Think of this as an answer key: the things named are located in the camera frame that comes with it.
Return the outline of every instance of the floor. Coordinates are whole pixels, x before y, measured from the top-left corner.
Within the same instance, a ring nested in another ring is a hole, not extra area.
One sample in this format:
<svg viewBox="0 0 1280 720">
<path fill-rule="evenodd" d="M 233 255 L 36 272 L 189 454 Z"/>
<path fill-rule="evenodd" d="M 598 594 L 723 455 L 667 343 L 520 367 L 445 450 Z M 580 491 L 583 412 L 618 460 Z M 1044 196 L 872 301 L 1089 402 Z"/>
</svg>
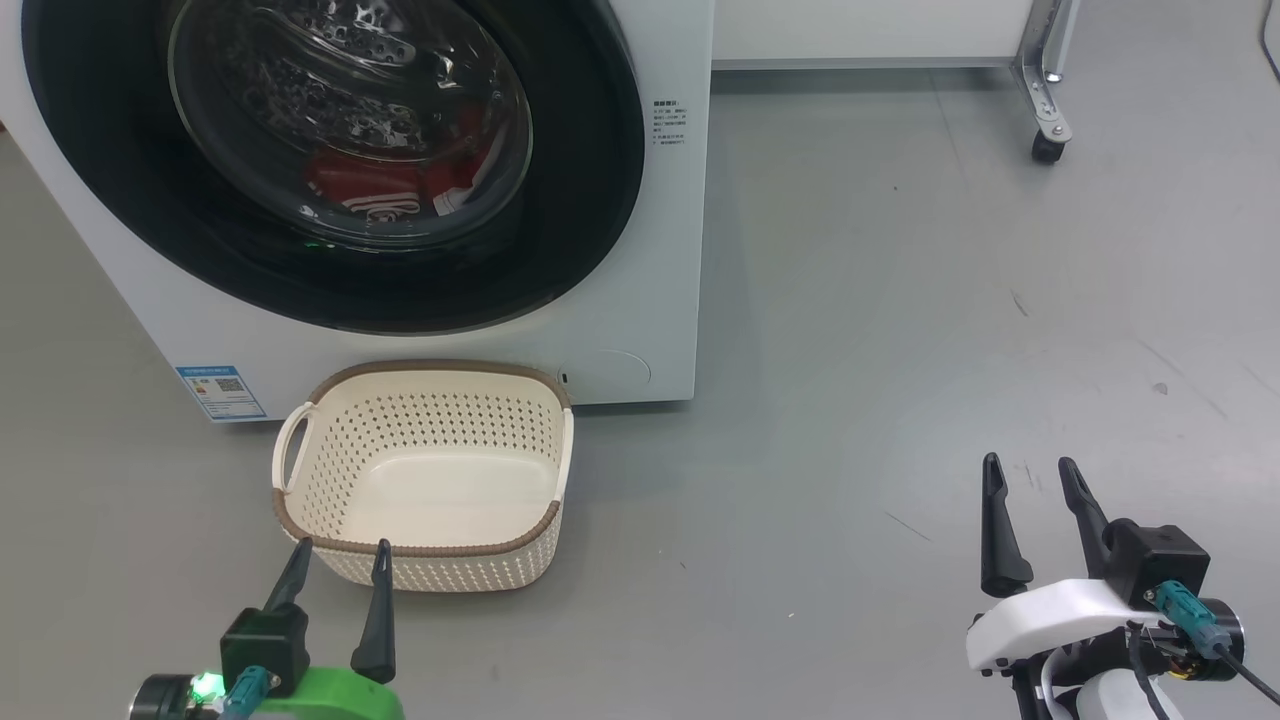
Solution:
<svg viewBox="0 0 1280 720">
<path fill-rule="evenodd" d="M 1004 73 L 723 76 L 699 397 L 585 413 L 535 585 L 398 597 L 413 719 L 1015 717 L 965 666 L 978 480 L 1084 573 L 1055 464 L 1213 555 L 1280 680 L 1280 85 L 1261 3 L 1084 8 L 1033 165 Z M 111 717 L 198 671 L 289 552 L 274 428 L 214 428 L 0 138 L 0 715 Z M 311 655 L 367 593 L 315 570 Z M 1167 682 L 1189 717 L 1270 712 Z"/>
</svg>

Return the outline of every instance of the washing machine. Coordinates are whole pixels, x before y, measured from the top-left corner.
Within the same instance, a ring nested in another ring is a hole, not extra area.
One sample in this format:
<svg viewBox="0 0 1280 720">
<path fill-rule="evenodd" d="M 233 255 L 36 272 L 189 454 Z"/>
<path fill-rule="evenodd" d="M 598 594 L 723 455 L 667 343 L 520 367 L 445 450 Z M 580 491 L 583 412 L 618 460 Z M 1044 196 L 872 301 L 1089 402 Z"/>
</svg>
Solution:
<svg viewBox="0 0 1280 720">
<path fill-rule="evenodd" d="M 713 0 L 0 0 L 0 122 L 214 421 L 694 395 Z"/>
</svg>

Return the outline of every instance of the metal stand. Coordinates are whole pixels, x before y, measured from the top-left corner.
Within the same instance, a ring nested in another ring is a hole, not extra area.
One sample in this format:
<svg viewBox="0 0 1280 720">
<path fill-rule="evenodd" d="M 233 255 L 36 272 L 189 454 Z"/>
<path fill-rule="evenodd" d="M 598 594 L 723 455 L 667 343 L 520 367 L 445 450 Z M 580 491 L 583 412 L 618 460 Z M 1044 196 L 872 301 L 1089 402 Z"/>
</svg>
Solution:
<svg viewBox="0 0 1280 720">
<path fill-rule="evenodd" d="M 1039 123 L 1032 143 L 1032 158 L 1038 163 L 1057 163 L 1071 140 L 1071 126 L 1066 124 L 1050 85 L 1062 79 L 1079 6 L 1079 0 L 1034 0 L 1014 60 L 1014 77 Z"/>
</svg>

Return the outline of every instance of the round glass door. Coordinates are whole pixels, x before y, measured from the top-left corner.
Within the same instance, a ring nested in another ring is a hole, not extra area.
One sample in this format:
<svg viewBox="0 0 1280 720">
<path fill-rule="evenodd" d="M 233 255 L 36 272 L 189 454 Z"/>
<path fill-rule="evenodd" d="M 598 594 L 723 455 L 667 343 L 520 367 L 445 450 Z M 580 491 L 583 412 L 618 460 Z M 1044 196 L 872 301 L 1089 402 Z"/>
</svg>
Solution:
<svg viewBox="0 0 1280 720">
<path fill-rule="evenodd" d="M 599 265 L 639 195 L 645 119 L 607 3 L 23 0 L 22 33 L 99 200 L 193 282 L 306 323 L 530 313 Z"/>
</svg>

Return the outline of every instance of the blue and white sticker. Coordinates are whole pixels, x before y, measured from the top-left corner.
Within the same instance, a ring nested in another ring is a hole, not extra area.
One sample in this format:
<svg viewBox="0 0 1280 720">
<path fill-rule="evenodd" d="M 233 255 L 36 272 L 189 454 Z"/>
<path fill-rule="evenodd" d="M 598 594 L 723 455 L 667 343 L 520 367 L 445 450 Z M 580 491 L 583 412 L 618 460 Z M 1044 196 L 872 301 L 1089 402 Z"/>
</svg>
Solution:
<svg viewBox="0 0 1280 720">
<path fill-rule="evenodd" d="M 232 365 L 204 368 L 174 368 L 182 382 L 196 396 L 209 419 L 215 423 L 238 423 L 266 418 L 244 378 Z"/>
</svg>

